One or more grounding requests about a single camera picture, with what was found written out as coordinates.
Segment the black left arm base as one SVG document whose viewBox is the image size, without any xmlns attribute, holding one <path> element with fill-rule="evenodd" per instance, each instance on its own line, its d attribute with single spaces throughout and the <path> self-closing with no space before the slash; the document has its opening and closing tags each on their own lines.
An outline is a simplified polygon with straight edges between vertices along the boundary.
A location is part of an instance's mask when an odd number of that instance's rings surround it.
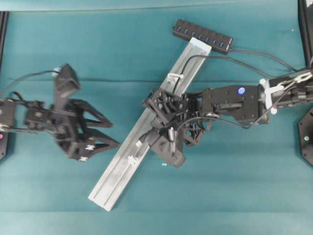
<svg viewBox="0 0 313 235">
<path fill-rule="evenodd" d="M 0 133 L 0 160 L 2 160 L 7 154 L 8 142 L 9 142 L 9 134 L 6 132 L 1 132 Z"/>
</svg>

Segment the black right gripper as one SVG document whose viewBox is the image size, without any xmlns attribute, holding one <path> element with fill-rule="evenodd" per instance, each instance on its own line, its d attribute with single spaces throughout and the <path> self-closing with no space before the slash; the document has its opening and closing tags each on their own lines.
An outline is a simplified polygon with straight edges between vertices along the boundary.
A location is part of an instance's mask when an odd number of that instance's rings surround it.
<svg viewBox="0 0 313 235">
<path fill-rule="evenodd" d="M 180 96 L 158 88 L 143 101 L 143 106 L 151 110 L 161 122 L 185 122 L 191 118 L 215 118 L 212 91 L 184 93 Z M 182 127 L 184 143 L 188 147 L 200 143 L 205 133 L 203 120 L 186 123 Z"/>
</svg>

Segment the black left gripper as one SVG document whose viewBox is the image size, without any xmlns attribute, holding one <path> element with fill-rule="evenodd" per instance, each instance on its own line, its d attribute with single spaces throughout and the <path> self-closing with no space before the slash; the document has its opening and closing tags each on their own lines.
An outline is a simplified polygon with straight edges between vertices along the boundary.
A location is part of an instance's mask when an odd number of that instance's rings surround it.
<svg viewBox="0 0 313 235">
<path fill-rule="evenodd" d="M 67 149 L 66 155 L 69 159 L 86 162 L 95 154 L 117 148 L 120 144 L 97 129 L 87 129 L 111 128 L 113 123 L 84 100 L 66 100 L 64 103 L 58 101 L 48 109 L 41 101 L 25 101 L 24 106 L 25 131 L 50 133 L 61 149 Z M 85 118 L 85 112 L 96 120 Z M 79 133 L 80 127 L 87 131 Z"/>
</svg>

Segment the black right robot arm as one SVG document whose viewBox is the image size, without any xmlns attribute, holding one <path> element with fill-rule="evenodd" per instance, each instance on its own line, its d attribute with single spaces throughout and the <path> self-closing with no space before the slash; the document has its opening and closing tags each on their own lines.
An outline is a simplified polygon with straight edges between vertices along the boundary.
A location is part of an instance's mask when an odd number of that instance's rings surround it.
<svg viewBox="0 0 313 235">
<path fill-rule="evenodd" d="M 144 101 L 155 114 L 151 129 L 139 139 L 150 147 L 179 149 L 181 143 L 196 145 L 215 120 L 230 116 L 229 124 L 249 129 L 267 124 L 279 108 L 311 103 L 313 71 L 303 70 L 278 78 L 260 80 L 258 85 L 230 85 L 176 95 L 157 89 Z"/>
</svg>

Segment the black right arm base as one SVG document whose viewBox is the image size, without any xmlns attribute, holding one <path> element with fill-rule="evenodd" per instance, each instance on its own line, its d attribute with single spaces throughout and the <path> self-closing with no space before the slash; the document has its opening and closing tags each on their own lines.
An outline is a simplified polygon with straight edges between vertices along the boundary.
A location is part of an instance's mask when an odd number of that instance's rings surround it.
<svg viewBox="0 0 313 235">
<path fill-rule="evenodd" d="M 313 108 L 311 107 L 298 122 L 299 144 L 302 158 L 313 165 Z"/>
</svg>

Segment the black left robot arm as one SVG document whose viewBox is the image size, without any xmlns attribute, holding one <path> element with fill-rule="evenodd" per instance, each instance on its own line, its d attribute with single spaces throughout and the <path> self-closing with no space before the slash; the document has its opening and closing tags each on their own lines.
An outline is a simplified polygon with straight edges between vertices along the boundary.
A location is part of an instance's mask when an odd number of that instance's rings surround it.
<svg viewBox="0 0 313 235">
<path fill-rule="evenodd" d="M 113 124 L 90 103 L 71 96 L 81 89 L 76 72 L 65 65 L 54 78 L 54 103 L 28 101 L 18 92 L 0 101 L 1 133 L 47 132 L 70 159 L 86 162 L 93 155 L 119 146 L 99 131 Z"/>
</svg>

